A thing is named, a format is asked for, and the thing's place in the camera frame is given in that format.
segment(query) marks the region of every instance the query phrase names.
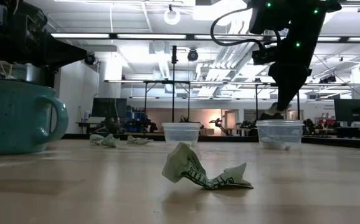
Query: ceiling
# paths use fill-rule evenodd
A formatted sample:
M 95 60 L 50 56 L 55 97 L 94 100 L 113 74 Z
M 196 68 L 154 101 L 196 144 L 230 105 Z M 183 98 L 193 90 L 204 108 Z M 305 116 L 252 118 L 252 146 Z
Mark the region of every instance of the ceiling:
M 87 4 L 74 0 L 71 0 L 74 2 L 65 2 L 65 0 L 25 1 L 43 10 L 49 19 L 47 29 L 50 32 L 208 34 L 212 24 L 212 19 L 205 21 L 193 19 L 196 16 L 200 17 L 200 14 L 194 14 L 196 13 L 194 10 L 199 9 L 199 6 L 194 7 L 195 1 L 184 1 L 185 6 L 173 6 L 175 11 L 180 11 L 181 17 L 176 25 L 170 25 L 164 20 L 164 13 L 168 10 L 168 5 L 151 5 L 148 3 Z M 360 6 L 344 6 L 342 11 L 334 13 L 324 25 L 321 35 L 360 36 L 360 13 L 357 12 L 359 8 Z M 233 23 L 227 26 L 217 26 L 215 32 L 218 34 L 231 33 L 232 26 L 234 26 Z M 123 74 L 129 78 L 135 74 L 147 74 L 152 73 L 153 70 L 159 70 L 158 62 L 149 54 L 151 42 L 152 40 L 70 41 L 71 44 L 80 47 L 117 46 L 126 61 L 123 66 Z M 199 63 L 208 60 L 214 61 L 224 51 L 221 46 L 211 41 L 168 40 L 166 42 L 169 45 L 179 46 L 179 62 L 176 64 L 178 70 L 195 72 Z M 190 48 L 197 49 L 199 61 L 188 62 L 187 54 Z M 229 55 L 235 55 L 237 48 L 235 47 L 232 50 L 232 53 L 228 53 Z M 238 57 L 244 58 L 247 52 L 245 51 L 245 54 L 238 55 Z M 318 44 L 315 54 L 325 65 L 313 57 L 311 64 L 313 76 L 319 78 L 328 68 L 335 68 L 338 75 L 348 77 L 351 73 L 350 68 L 358 65 L 358 63 L 349 61 L 360 60 L 360 44 Z M 107 52 L 97 53 L 97 55 L 101 58 L 109 57 Z

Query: crumpled paper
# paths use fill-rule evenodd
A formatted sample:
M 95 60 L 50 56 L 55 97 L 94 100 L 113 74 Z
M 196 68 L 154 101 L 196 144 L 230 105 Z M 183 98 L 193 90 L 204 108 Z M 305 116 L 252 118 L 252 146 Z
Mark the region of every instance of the crumpled paper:
M 90 136 L 90 142 L 96 144 L 97 146 L 110 146 L 118 147 L 120 139 L 115 139 L 112 134 L 109 134 L 107 137 L 103 137 L 98 134 L 92 134 Z
M 174 183 L 185 177 L 208 190 L 223 186 L 253 189 L 250 182 L 242 178 L 246 166 L 245 162 L 237 167 L 227 168 L 221 175 L 209 180 L 195 152 L 189 148 L 189 145 L 180 142 L 168 155 L 162 175 Z
M 145 145 L 149 142 L 153 142 L 154 140 L 150 140 L 148 138 L 134 138 L 133 136 L 128 136 L 127 144 L 137 144 L 137 145 Z

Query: black pole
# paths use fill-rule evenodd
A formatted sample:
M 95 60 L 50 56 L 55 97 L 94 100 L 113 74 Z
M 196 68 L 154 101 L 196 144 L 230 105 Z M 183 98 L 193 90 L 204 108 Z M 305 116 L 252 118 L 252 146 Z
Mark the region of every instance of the black pole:
M 190 89 L 191 89 L 191 83 L 188 83 L 188 121 L 190 121 Z
M 145 98 L 144 98 L 144 125 L 143 125 L 143 133 L 145 134 L 145 122 L 147 122 L 147 84 L 145 83 Z
M 298 98 L 298 120 L 300 120 L 300 101 L 299 101 L 299 91 L 298 93 L 296 94 L 297 98 Z
M 173 64 L 173 89 L 172 89 L 172 123 L 174 123 L 174 65 L 177 63 L 178 59 L 177 59 L 177 50 L 178 47 L 177 46 L 172 46 L 172 64 Z
M 259 120 L 259 114 L 258 114 L 258 106 L 257 106 L 257 85 L 255 85 L 255 94 L 256 94 L 256 120 Z

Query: ceramic mug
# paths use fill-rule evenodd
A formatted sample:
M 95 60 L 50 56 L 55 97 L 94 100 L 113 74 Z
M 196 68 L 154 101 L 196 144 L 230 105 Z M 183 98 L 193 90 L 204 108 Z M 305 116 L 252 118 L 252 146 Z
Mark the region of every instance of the ceramic mug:
M 65 134 L 68 112 L 54 95 L 49 87 L 0 79 L 0 155 L 41 152 Z M 50 105 L 57 115 L 52 133 Z

